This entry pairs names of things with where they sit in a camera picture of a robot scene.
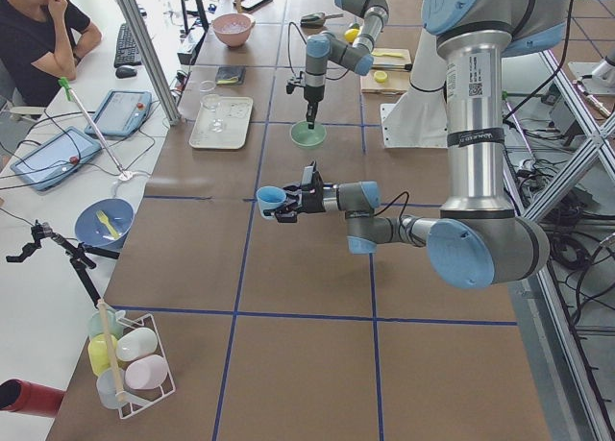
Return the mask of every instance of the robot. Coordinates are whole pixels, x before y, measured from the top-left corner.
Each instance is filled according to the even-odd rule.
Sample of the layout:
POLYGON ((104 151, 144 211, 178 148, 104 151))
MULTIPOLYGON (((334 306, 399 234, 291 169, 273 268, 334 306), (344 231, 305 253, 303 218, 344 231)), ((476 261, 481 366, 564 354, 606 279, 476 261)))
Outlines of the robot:
MULTIPOLYGON (((307 40, 305 75, 289 84, 304 91, 310 127, 324 100, 327 61, 367 74, 370 54, 388 20, 385 0, 335 0, 335 5, 363 18, 363 26, 352 46, 330 32, 307 40)), ((352 253, 373 254, 378 244, 391 242, 426 247, 433 269, 460 288, 483 288, 536 273, 549 256, 547 236, 535 222, 516 216, 504 195, 502 57, 555 46, 565 32, 565 6, 566 0, 424 1, 424 28, 435 46, 432 52, 446 68, 452 173, 440 218, 376 216, 381 198, 375 182, 325 184, 315 163, 306 167, 300 182, 284 187, 284 204, 266 214, 293 222, 299 213, 343 211, 352 253)), ((425 62, 417 60, 415 68, 418 64, 425 62)))

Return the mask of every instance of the brown table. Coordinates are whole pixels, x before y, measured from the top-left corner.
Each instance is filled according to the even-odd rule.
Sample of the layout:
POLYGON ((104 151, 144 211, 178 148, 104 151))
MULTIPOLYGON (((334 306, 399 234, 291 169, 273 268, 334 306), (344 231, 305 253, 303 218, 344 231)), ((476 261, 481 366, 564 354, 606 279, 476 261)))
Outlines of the brown table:
MULTIPOLYGON (((379 45, 414 55, 420 0, 389 4, 379 45)), ((284 91, 286 23, 315 11, 332 0, 275 0, 239 49, 208 36, 191 80, 248 66, 220 90, 253 97, 247 143, 195 151, 192 121, 172 128, 114 270, 106 300, 154 312, 177 392, 120 421, 83 354, 49 440, 550 439, 505 286, 455 289, 402 245, 352 256, 341 214, 258 216, 256 189, 300 180, 312 160, 326 181, 376 180, 385 202, 410 191, 410 213, 437 216, 448 196, 446 151, 384 150, 378 109, 395 98, 360 95, 354 75, 327 85, 324 144, 291 143, 306 103, 284 91)), ((193 120, 198 92, 180 110, 193 120)))

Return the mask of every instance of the black tripod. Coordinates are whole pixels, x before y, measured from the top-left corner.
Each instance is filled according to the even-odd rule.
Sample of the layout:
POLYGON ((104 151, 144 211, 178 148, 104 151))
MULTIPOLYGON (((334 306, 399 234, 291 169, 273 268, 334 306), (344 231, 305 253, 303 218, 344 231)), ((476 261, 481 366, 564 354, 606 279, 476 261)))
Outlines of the black tripod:
POLYGON ((89 259, 86 256, 86 253, 115 259, 119 258, 119 254, 117 252, 108 251, 106 249, 90 247, 83 243, 79 243, 77 246, 74 246, 69 241, 67 241, 66 238, 61 234, 54 233, 48 223, 38 223, 38 221, 36 221, 35 225, 30 228, 30 232, 32 233, 32 238, 34 242, 29 242, 25 246, 23 246, 21 248, 20 255, 7 256, 7 262, 22 263, 37 249, 40 249, 42 247, 40 244, 40 241, 42 239, 44 239, 45 237, 50 237, 56 244, 64 248, 66 254, 70 257, 70 264, 72 265, 75 272, 77 273, 77 276, 86 288, 87 295, 89 295, 89 298, 92 299, 94 306, 97 306, 98 301, 100 300, 100 295, 98 294, 98 291, 96 290, 96 287, 94 287, 92 279, 89 277, 89 274, 86 271, 87 268, 96 268, 96 263, 89 259))

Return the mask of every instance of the person's arm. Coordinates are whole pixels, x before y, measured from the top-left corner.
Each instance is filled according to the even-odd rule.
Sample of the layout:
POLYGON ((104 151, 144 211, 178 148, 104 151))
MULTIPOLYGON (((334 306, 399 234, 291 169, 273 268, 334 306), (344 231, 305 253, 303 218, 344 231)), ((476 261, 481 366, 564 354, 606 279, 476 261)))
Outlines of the person's arm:
POLYGON ((81 31, 81 37, 79 37, 77 45, 73 48, 73 55, 81 61, 83 57, 100 43, 102 36, 98 27, 90 21, 87 28, 81 31))
POLYGON ((40 59, 33 61, 32 65, 45 73, 58 78, 65 77, 72 81, 77 76, 77 71, 73 59, 73 49, 70 46, 64 22, 64 12, 67 5, 66 0, 48 0, 47 7, 54 22, 56 33, 56 46, 53 53, 47 52, 40 59))

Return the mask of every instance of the black shirt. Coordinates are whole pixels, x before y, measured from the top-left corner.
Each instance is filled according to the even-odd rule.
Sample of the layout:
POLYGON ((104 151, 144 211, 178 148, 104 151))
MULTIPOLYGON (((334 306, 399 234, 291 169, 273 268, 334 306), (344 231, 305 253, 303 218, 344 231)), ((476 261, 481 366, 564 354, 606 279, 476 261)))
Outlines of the black shirt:
MULTIPOLYGON (((25 102, 33 107, 46 107, 60 89, 56 76, 32 66, 32 62, 56 48, 54 21, 47 8, 43 9, 47 21, 41 23, 18 12, 8 0, 0 0, 0 59, 25 102)), ((89 18, 68 2, 64 22, 70 45, 75 47, 71 29, 84 31, 89 26, 89 18)))

